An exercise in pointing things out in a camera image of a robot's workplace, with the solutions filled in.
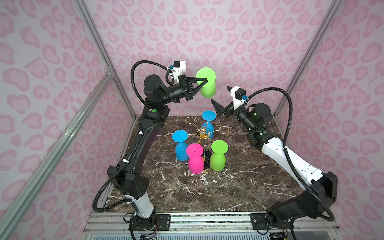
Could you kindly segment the green wine glass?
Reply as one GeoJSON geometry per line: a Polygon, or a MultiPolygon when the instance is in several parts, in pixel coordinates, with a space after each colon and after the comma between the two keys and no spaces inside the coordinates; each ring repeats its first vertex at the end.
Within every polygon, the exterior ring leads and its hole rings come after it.
{"type": "Polygon", "coordinates": [[[225,153],[228,151],[228,144],[222,140],[216,140],[212,143],[213,154],[210,158],[210,167],[214,171],[221,171],[226,165],[225,153]]]}
{"type": "Polygon", "coordinates": [[[207,82],[203,85],[200,93],[204,98],[212,98],[217,91],[216,85],[216,73],[213,69],[204,67],[198,70],[196,74],[197,78],[207,79],[207,82]]]}

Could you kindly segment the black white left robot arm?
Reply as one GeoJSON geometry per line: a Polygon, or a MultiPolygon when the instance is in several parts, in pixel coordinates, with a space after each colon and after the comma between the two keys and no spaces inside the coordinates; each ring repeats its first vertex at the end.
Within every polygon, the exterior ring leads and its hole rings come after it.
{"type": "Polygon", "coordinates": [[[116,207],[123,203],[131,204],[135,213],[133,224],[145,230],[151,230],[156,225],[156,211],[151,203],[147,189],[149,179],[142,176],[146,156],[163,128],[170,109],[171,102],[180,99],[191,100],[206,84],[206,78],[192,78],[185,75],[177,84],[166,87],[158,75],[150,75],[144,80],[145,105],[138,120],[138,134],[134,138],[133,146],[118,162],[117,166],[110,166],[107,170],[108,183],[116,187],[125,199],[113,204],[116,207]]]}

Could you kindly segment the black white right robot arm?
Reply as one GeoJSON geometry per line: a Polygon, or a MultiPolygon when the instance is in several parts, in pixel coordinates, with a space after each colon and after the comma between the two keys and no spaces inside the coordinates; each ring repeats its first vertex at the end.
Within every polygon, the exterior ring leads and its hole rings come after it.
{"type": "Polygon", "coordinates": [[[246,96],[246,91],[238,86],[227,87],[227,90],[233,97],[233,101],[226,107],[211,100],[216,114],[226,118],[234,116],[246,129],[249,144],[278,163],[304,189],[300,195],[269,207],[265,216],[266,225],[275,229],[287,220],[293,222],[303,217],[322,218],[334,222],[336,218],[330,207],[337,200],[337,176],[332,172],[324,173],[312,166],[287,145],[293,118],[293,103],[290,95],[277,87],[264,88],[250,96],[246,96]],[[268,129],[267,124],[273,117],[268,105],[255,104],[251,111],[247,108],[249,100],[269,91],[283,94],[289,104],[289,119],[283,139],[278,138],[268,129]]]}

